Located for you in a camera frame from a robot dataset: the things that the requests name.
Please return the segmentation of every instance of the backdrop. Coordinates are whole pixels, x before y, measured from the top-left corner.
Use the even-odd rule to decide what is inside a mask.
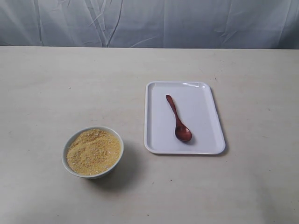
[[[0,0],[0,45],[299,49],[299,0]]]

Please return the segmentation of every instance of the bowl rim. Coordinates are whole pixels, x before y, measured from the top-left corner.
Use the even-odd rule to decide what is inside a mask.
[[[120,148],[120,155],[117,159],[117,161],[113,164],[112,167],[110,167],[108,170],[105,170],[104,172],[101,172],[101,173],[98,173],[98,174],[95,174],[95,175],[81,175],[81,174],[78,174],[76,173],[75,171],[73,171],[68,163],[67,163],[67,159],[66,159],[66,155],[67,155],[67,151],[69,150],[68,147],[71,145],[71,143],[83,132],[85,131],[88,131],[88,130],[91,130],[91,129],[101,129],[101,130],[104,130],[104,131],[108,131],[109,133],[113,134],[117,140],[120,142],[120,145],[121,145],[121,148]],[[100,176],[103,176],[107,173],[109,173],[117,164],[118,162],[121,160],[121,157],[123,155],[123,150],[124,150],[124,145],[123,145],[123,141],[121,139],[121,136],[115,131],[113,130],[112,128],[110,127],[107,127],[107,126],[90,126],[90,127],[86,127],[86,128],[83,128],[79,131],[77,131],[75,134],[73,134],[69,139],[68,141],[66,142],[65,146],[64,146],[64,149],[62,151],[62,163],[65,167],[65,169],[67,171],[69,171],[71,174],[75,175],[75,176],[78,176],[78,177],[82,177],[82,178],[88,178],[88,179],[91,179],[91,178],[95,178],[95,177],[100,177]]]

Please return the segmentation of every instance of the spoon handle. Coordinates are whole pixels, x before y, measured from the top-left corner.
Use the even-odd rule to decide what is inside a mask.
[[[171,97],[170,95],[166,95],[166,99],[167,99],[167,101],[168,101],[170,107],[172,108],[172,111],[173,111],[174,116],[175,116],[175,118],[176,118],[176,123],[177,123],[177,125],[181,125],[181,124],[183,124],[183,123],[181,122],[181,120],[179,119],[179,117],[178,117],[177,109],[176,109],[176,106],[175,106],[175,104],[174,104],[174,102],[173,102],[173,100],[172,100],[172,97]]]

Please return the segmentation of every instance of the tray rim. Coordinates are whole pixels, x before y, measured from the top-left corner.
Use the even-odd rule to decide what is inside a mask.
[[[216,114],[216,118],[218,120],[218,127],[220,128],[221,130],[221,141],[222,141],[222,147],[221,147],[221,150],[219,152],[216,152],[216,153],[197,153],[197,152],[159,152],[159,151],[156,151],[156,150],[153,150],[147,143],[147,127],[148,127],[148,108],[149,108],[149,104],[148,104],[148,98],[149,98],[149,86],[151,84],[154,84],[154,83],[200,83],[200,84],[203,84],[205,85],[207,88],[208,88],[208,91],[209,91],[209,95],[211,97],[211,100],[213,101],[213,110]],[[160,155],[219,155],[221,154],[225,148],[226,148],[226,142],[225,142],[225,139],[224,139],[224,135],[223,135],[223,130],[222,130],[222,127],[221,127],[221,123],[220,123],[220,120],[219,120],[219,116],[218,116],[218,112],[216,110],[216,105],[215,105],[215,101],[214,101],[214,98],[213,98],[213,94],[212,94],[212,90],[211,90],[211,87],[207,84],[207,83],[204,83],[204,82],[199,82],[199,81],[152,81],[152,82],[149,82],[147,83],[146,87],[145,87],[145,109],[144,109],[144,146],[147,150],[149,150],[151,153],[153,154],[160,154]]]

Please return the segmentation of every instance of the spoon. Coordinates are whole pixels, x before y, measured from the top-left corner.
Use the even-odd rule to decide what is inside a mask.
[[[176,118],[176,128],[174,130],[174,134],[176,135],[177,139],[181,141],[190,141],[192,138],[192,133],[190,130],[181,122],[181,120],[178,117],[176,106],[174,105],[174,102],[170,95],[166,95],[166,99],[172,108],[172,111],[174,113],[174,116]]]

